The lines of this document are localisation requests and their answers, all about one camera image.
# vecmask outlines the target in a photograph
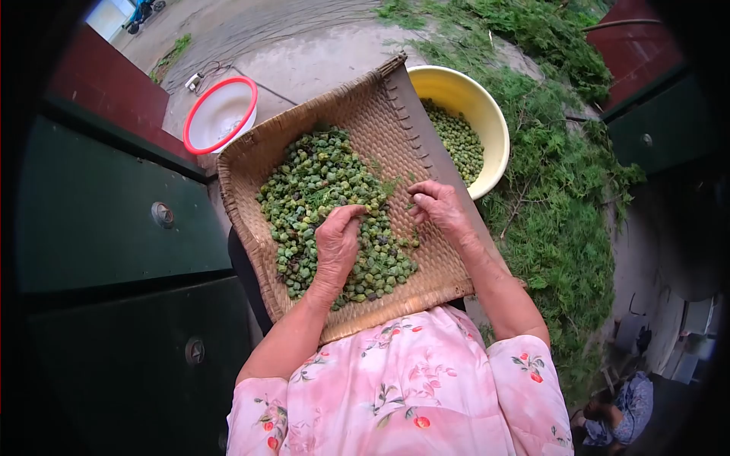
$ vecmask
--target woman's right hand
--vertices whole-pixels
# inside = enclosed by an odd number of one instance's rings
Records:
[[[451,185],[426,180],[408,187],[408,193],[413,195],[415,203],[408,214],[415,218],[416,224],[432,221],[457,250],[468,235],[475,234]]]

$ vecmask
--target pink floral shirt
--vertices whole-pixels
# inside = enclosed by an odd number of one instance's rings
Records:
[[[246,379],[230,455],[572,455],[550,351],[534,336],[485,349],[451,306],[322,347],[284,379]]]

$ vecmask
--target woman's left hand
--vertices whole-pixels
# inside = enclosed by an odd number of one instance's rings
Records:
[[[336,207],[317,228],[317,274],[315,281],[339,294],[358,254],[359,215],[367,209],[359,204]]]

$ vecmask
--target wall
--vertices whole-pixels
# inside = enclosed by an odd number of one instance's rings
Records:
[[[601,23],[623,19],[658,19],[645,0],[620,0]],[[601,28],[588,33],[614,77],[610,98],[601,108],[612,109],[656,80],[683,57],[672,35],[661,24],[634,24]]]
[[[122,24],[127,21],[132,12],[134,12],[134,7],[126,0],[123,2],[100,0],[87,16],[86,23],[102,38],[109,41],[121,29]]]
[[[162,129],[170,95],[88,24],[69,43],[47,90],[197,164],[185,145]]]

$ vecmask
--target yellow plastic basin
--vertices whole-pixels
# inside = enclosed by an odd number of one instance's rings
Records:
[[[481,198],[502,178],[510,158],[510,133],[497,103],[472,78],[443,66],[408,68],[419,98],[431,98],[451,115],[464,113],[484,146],[484,166],[469,186],[472,200]]]

